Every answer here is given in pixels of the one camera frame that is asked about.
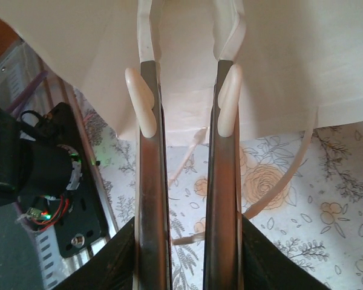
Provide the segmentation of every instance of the white plastic handle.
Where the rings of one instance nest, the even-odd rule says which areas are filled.
[[[157,130],[156,119],[152,112],[155,103],[153,93],[134,68],[125,70],[125,81],[141,132],[145,138],[151,138]]]
[[[222,137],[229,137],[234,131],[241,85],[242,67],[232,65],[218,94],[218,106],[221,109],[218,117],[218,133]]]

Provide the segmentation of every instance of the black metal bracket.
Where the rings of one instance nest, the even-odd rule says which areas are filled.
[[[50,123],[59,128],[58,134],[54,134],[48,142],[54,145],[66,144],[76,149],[82,163],[82,177],[78,188],[71,192],[69,213],[54,225],[59,252],[63,258],[68,258],[90,246],[98,238],[106,236],[108,225],[70,105],[59,103],[50,111],[48,117]],[[40,131],[47,129],[41,122],[35,128]],[[30,207],[32,201],[31,197],[22,197],[22,208]],[[43,207],[43,202],[41,199],[34,207]],[[59,201],[50,202],[52,210],[58,205]],[[77,247],[71,244],[72,238],[76,236],[83,236],[83,245]]]

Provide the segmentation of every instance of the metal rail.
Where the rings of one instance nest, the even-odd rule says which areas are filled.
[[[166,146],[156,63],[141,63],[141,76],[154,95],[157,130],[152,138],[140,133],[139,141],[139,289],[172,289]]]
[[[238,115],[230,137],[221,137],[217,128],[218,94],[232,65],[228,60],[218,62],[211,112],[203,289],[237,289],[240,286]]]

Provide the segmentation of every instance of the red wire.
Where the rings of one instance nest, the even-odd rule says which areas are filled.
[[[55,214],[54,216],[49,219],[48,221],[43,221],[43,222],[38,222],[36,219],[32,219],[34,223],[36,223],[37,225],[45,225],[45,224],[48,224],[50,221],[52,221],[56,216],[57,214],[61,211],[61,208],[62,208],[62,205],[63,205],[63,196],[61,195],[60,196],[60,203],[59,203],[59,207],[58,209],[55,211]]]
[[[70,204],[69,200],[68,200],[68,199],[66,199],[66,204],[65,204],[65,207],[64,207],[64,209],[63,209],[63,212],[62,212],[62,214],[61,214],[60,218],[59,218],[59,219],[57,219],[56,221],[53,221],[50,225],[47,225],[45,228],[43,228],[43,229],[39,230],[39,232],[40,232],[40,233],[42,233],[42,232],[44,232],[45,230],[47,230],[47,228],[49,228],[50,226],[52,226],[52,225],[56,224],[56,223],[57,223],[57,222],[58,222],[58,221],[59,221],[59,220],[63,217],[63,215],[67,212],[69,204]]]

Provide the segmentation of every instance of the white paper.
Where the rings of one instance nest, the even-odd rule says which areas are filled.
[[[218,58],[240,1],[228,0],[229,9],[209,0],[153,7],[152,17],[161,15],[152,19],[152,41],[160,47],[168,145],[188,145],[209,124],[214,52]],[[243,0],[241,14],[241,140],[303,130],[315,106],[318,126],[363,120],[363,0]],[[0,18],[85,94],[119,138],[135,139],[124,71],[139,68],[137,1],[0,0]]]

